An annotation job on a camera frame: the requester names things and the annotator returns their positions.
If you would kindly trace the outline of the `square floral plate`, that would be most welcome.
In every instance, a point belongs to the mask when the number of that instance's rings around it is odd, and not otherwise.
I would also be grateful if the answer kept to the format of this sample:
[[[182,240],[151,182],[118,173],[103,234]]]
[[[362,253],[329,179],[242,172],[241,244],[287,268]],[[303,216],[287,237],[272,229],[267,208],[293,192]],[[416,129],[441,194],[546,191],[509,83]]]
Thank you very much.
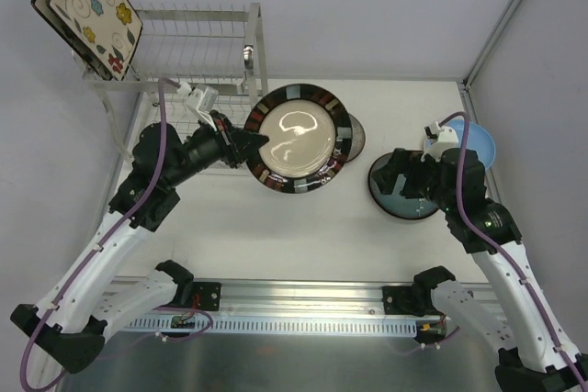
[[[101,79],[112,80],[113,75],[107,69],[106,65],[101,62],[97,56],[84,44],[80,37],[77,37],[73,31],[66,26],[63,18],[50,10],[49,0],[31,0],[33,9],[45,20],[45,22],[57,32],[57,34],[70,46],[76,55],[89,66]]]
[[[124,79],[143,31],[129,0],[49,0],[49,8],[106,65],[112,80]]]

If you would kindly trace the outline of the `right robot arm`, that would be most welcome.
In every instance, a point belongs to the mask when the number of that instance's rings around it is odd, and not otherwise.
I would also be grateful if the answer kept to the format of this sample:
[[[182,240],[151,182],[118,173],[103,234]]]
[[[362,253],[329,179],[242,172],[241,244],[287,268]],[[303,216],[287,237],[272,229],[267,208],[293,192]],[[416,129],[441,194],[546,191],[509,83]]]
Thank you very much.
[[[587,356],[548,305],[511,213],[486,196],[485,167],[475,151],[450,148],[434,159],[399,148],[373,165],[368,179],[383,195],[425,199],[444,213],[451,235],[490,283],[505,320],[471,298],[443,266],[416,274],[408,287],[384,288],[386,308],[450,317],[496,355],[494,374],[503,391],[587,388]]]

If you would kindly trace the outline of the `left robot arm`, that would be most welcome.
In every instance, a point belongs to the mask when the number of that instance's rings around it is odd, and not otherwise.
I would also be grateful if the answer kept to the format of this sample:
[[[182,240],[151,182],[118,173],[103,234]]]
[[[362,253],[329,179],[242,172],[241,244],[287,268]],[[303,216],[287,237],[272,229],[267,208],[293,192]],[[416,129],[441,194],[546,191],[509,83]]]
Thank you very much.
[[[215,162],[231,168],[252,159],[269,138],[239,129],[218,111],[187,141],[161,120],[147,126],[133,149],[128,177],[108,204],[92,240],[62,280],[36,304],[20,304],[11,321],[67,374],[85,370],[119,330],[148,311],[186,308],[194,276],[167,260],[139,284],[106,299],[123,263],[158,230],[179,203],[177,187]]]

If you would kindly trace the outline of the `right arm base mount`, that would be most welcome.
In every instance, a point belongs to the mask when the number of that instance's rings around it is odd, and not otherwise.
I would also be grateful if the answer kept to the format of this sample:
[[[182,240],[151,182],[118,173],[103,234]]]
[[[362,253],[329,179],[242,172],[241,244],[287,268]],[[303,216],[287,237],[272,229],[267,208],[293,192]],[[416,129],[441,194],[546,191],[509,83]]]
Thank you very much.
[[[419,308],[410,286],[383,286],[381,292],[385,315],[417,316]]]

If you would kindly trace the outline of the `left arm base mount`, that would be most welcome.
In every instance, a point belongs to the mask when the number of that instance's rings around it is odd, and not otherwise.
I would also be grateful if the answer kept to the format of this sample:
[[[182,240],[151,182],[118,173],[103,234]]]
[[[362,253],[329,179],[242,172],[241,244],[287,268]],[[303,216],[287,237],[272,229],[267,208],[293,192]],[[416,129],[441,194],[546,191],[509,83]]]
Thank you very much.
[[[208,312],[218,311],[221,303],[221,289],[220,282],[195,281],[190,294],[191,306]]]

